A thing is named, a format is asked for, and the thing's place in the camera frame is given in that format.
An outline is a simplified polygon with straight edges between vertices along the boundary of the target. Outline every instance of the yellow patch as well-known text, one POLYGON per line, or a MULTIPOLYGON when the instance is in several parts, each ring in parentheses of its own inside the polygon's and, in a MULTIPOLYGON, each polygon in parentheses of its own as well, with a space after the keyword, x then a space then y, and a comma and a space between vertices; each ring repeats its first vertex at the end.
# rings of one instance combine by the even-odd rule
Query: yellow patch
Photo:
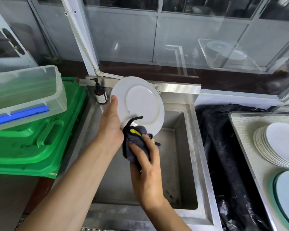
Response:
POLYGON ((131 129, 130 132, 132 132, 133 134, 138 134, 139 136, 141 136, 141 134, 137 130, 131 129))

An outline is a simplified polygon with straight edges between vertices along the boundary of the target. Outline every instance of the plastic container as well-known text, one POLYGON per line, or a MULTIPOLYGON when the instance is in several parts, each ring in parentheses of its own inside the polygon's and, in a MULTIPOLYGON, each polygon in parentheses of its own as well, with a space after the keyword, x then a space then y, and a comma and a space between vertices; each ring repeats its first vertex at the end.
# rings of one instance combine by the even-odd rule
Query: plastic container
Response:
POLYGON ((0 73, 0 130, 66 109, 66 93, 56 66, 0 73))
POLYGON ((0 164, 28 164, 46 159, 56 148, 84 91, 76 82, 64 82, 68 108, 44 119, 0 130, 0 164))
POLYGON ((59 168, 61 166, 62 157, 66 150, 66 145, 71 136, 75 121, 83 106, 83 101, 87 95, 83 88, 79 88, 79 96, 76 99, 77 105, 74 112, 66 126, 64 134, 62 135, 58 145, 54 151, 46 159, 32 164, 14 164, 14 165, 2 165, 0 164, 0 174, 12 174, 12 175, 31 175, 31 176, 47 176, 50 178, 56 178, 59 168))

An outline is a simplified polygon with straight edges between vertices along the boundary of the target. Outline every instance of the black plastic bag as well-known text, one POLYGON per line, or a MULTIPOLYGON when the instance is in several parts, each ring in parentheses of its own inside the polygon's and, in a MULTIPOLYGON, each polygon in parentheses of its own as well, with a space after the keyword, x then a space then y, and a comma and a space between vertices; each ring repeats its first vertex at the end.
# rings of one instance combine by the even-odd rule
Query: black plastic bag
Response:
POLYGON ((238 104, 196 110, 224 230, 270 230, 260 195, 232 128, 229 112, 266 110, 238 104))

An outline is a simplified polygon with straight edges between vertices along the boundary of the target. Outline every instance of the forearm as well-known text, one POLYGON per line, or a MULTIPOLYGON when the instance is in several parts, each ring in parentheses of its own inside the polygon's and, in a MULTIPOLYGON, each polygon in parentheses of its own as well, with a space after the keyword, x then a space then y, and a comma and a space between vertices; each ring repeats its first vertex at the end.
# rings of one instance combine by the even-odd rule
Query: forearm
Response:
POLYGON ((19 231, 80 229, 114 151, 102 142, 93 141, 19 231))
POLYGON ((160 208, 145 212, 157 231, 191 231, 166 199, 160 208))

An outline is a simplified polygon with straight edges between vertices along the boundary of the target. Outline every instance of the blue strip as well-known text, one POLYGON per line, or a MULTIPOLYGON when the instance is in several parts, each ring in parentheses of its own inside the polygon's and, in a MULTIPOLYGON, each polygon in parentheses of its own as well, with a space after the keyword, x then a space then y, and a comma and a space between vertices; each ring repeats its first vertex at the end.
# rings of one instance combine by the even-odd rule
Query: blue strip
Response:
POLYGON ((34 108, 29 108, 11 113, 11 116, 4 114, 0 116, 0 125, 47 112, 49 112, 49 108, 47 107, 47 105, 40 105, 34 108))

